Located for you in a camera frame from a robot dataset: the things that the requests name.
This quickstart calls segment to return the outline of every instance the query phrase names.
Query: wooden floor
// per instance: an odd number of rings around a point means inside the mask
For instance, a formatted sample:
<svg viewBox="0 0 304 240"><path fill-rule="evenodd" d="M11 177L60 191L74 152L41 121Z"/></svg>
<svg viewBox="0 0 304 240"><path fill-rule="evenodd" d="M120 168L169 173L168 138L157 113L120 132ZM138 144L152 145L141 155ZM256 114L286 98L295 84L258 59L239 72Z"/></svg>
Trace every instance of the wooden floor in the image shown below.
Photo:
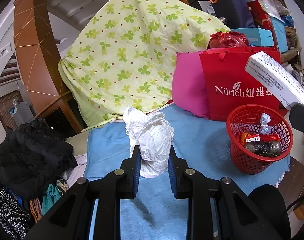
<svg viewBox="0 0 304 240"><path fill-rule="evenodd" d="M290 157L290 171L286 172L278 186L286 206L304 195L304 165Z"/></svg>

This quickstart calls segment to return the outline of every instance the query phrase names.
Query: blue blanket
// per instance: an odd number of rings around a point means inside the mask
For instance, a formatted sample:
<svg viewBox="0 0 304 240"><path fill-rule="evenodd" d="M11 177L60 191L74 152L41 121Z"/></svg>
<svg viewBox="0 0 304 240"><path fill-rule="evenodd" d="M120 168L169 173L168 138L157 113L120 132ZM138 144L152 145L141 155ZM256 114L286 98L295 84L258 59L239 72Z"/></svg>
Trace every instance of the blue blanket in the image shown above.
<svg viewBox="0 0 304 240"><path fill-rule="evenodd" d="M225 122L196 117L174 104L162 112L174 127L173 146L177 156L206 177L221 179L228 176L248 195L263 184L275 185L289 169L290 156L287 156L262 173L244 174L230 158ZM90 181L103 178L118 169L123 159L129 158L130 141L125 134L125 126L124 122L107 123L103 128L90 131L84 173ZM153 179L141 177L136 198L121 200L121 238L135 240L144 236L146 240L184 240L187 214L188 202L174 198L167 172Z"/></svg>

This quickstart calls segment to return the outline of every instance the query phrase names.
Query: small packet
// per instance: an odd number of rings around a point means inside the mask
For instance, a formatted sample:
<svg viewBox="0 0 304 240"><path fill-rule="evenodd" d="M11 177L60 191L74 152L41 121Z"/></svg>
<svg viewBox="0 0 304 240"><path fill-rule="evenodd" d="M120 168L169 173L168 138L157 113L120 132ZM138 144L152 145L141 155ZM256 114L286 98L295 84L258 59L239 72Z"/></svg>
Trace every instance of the small packet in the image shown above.
<svg viewBox="0 0 304 240"><path fill-rule="evenodd" d="M271 126L268 126L268 122L271 121L271 118L268 114L262 113L261 118L260 118L260 129L259 129L259 134L269 134L271 133Z"/></svg>
<svg viewBox="0 0 304 240"><path fill-rule="evenodd" d="M255 135L250 135L246 137L246 143L247 142L259 142L260 141L260 135L255 134Z"/></svg>
<svg viewBox="0 0 304 240"><path fill-rule="evenodd" d="M238 133L236 133L235 138L243 146L246 143L246 138L248 136L251 136L251 134L246 133L246 132L238 132Z"/></svg>

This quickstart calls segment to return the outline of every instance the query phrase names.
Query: black clothing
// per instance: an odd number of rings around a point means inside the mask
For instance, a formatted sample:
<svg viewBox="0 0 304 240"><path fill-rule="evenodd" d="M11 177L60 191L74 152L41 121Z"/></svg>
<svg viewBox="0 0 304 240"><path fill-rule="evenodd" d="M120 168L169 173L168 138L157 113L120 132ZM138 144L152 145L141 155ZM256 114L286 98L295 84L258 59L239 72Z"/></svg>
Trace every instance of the black clothing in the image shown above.
<svg viewBox="0 0 304 240"><path fill-rule="evenodd" d="M42 119L6 133L0 144L0 182L23 199L37 198L63 171L77 166L73 146Z"/></svg>

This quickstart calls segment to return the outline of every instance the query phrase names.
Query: staircase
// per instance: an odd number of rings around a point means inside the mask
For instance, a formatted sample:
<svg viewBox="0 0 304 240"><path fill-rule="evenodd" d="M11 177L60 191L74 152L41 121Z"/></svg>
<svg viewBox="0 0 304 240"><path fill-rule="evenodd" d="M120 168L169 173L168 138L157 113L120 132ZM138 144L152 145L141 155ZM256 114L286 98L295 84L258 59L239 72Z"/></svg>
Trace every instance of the staircase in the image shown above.
<svg viewBox="0 0 304 240"><path fill-rule="evenodd" d="M18 71L15 53L13 53L12 57L6 64L2 74L0 76L0 86L6 85L11 82L15 82L20 79L21 78L20 78L20 74Z"/></svg>

